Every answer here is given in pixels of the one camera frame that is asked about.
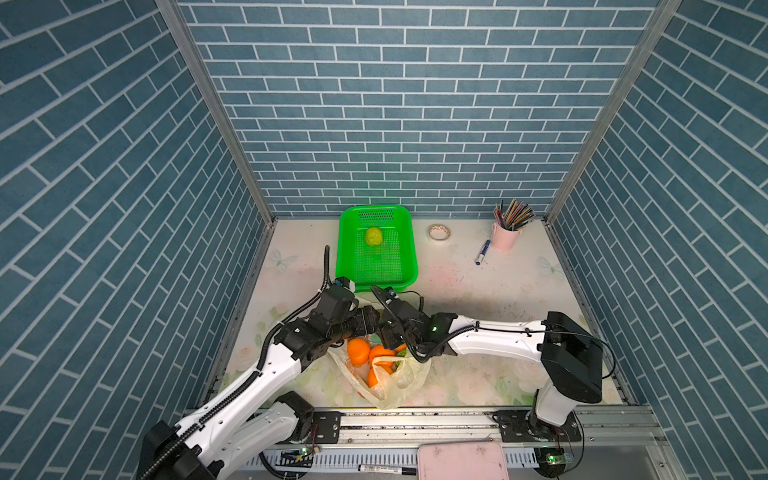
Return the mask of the yellowish plastic bag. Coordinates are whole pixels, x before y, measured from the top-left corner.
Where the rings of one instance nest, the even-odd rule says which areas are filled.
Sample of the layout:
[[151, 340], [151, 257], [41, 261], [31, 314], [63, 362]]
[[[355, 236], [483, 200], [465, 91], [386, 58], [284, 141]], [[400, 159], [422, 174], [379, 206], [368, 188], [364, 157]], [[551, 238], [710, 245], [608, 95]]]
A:
[[[382, 310], [375, 307], [368, 299], [361, 299], [359, 307], [374, 307], [380, 314]], [[374, 334], [365, 337], [371, 348], [374, 345], [383, 345], [380, 336]], [[367, 404], [380, 410], [390, 410], [402, 407], [413, 400], [418, 391], [426, 385], [428, 374], [431, 371], [429, 361], [421, 363], [413, 358], [408, 349], [404, 349], [399, 357], [382, 357], [382, 360], [393, 361], [396, 363], [396, 370], [392, 375], [384, 372], [383, 369], [375, 368], [379, 383], [369, 388], [367, 384], [369, 362], [361, 367], [353, 367], [347, 355], [347, 340], [342, 340], [341, 344], [331, 347], [328, 355], [337, 365], [342, 377], [353, 389], [353, 396], [364, 399]]]

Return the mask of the yellow green pear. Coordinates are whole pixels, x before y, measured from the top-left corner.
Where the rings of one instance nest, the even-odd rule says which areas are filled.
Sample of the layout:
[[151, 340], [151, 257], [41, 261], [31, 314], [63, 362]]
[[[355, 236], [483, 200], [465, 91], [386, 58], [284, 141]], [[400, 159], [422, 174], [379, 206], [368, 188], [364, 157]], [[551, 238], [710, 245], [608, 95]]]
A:
[[368, 228], [365, 232], [364, 240], [369, 246], [379, 246], [383, 242], [383, 231], [378, 227]]

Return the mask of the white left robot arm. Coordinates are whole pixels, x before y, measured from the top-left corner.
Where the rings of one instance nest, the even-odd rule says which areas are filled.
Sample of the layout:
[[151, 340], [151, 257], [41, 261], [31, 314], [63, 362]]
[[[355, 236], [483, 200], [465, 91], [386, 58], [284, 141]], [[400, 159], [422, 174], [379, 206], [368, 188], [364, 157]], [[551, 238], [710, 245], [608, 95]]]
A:
[[295, 392], [270, 397], [332, 347], [375, 332], [380, 319], [360, 305], [350, 280], [325, 275], [318, 292], [267, 333], [258, 360], [228, 387], [175, 425], [144, 436], [140, 479], [226, 479], [264, 450], [304, 439], [313, 407]]

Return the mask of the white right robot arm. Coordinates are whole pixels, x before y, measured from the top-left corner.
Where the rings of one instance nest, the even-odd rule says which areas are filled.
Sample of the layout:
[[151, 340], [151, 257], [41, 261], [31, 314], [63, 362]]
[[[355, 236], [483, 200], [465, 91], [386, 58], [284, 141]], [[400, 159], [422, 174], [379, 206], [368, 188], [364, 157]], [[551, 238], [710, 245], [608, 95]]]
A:
[[372, 286], [371, 292], [383, 307], [379, 335], [385, 345], [405, 345], [420, 363], [443, 355], [478, 354], [541, 366], [547, 380], [535, 392], [524, 417], [527, 433], [536, 439], [555, 439], [576, 423], [577, 406], [602, 401], [608, 345], [562, 312], [550, 311], [541, 321], [517, 323], [450, 312], [429, 316], [391, 288]]

